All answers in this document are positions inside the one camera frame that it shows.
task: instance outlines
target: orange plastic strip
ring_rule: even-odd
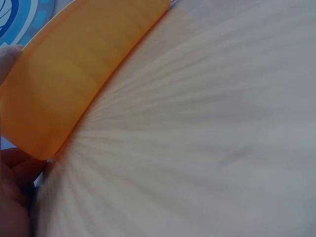
[[[51,158],[170,0],[75,0],[23,49],[0,87],[2,135]]]

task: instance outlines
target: fingernail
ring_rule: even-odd
[[[24,46],[21,45],[21,44],[17,44],[17,45],[15,45],[14,47],[16,47],[16,48],[18,48],[18,49],[23,49],[23,48],[24,48]]]

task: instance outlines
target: blue and white pattern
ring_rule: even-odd
[[[0,0],[0,45],[26,45],[50,20],[55,0]]]

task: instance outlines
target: finger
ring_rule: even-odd
[[[13,171],[3,162],[1,162],[1,180],[5,179],[11,179],[13,181],[16,181]]]
[[[46,161],[31,159],[12,168],[19,187],[34,182],[44,170]]]
[[[20,45],[0,47],[0,85],[20,56],[21,49]]]
[[[19,163],[31,160],[32,157],[18,148],[9,148],[1,151],[1,160],[9,168],[13,168]]]
[[[11,179],[3,180],[2,188],[10,199],[26,208],[29,207],[31,199],[26,194],[21,193],[19,187]]]

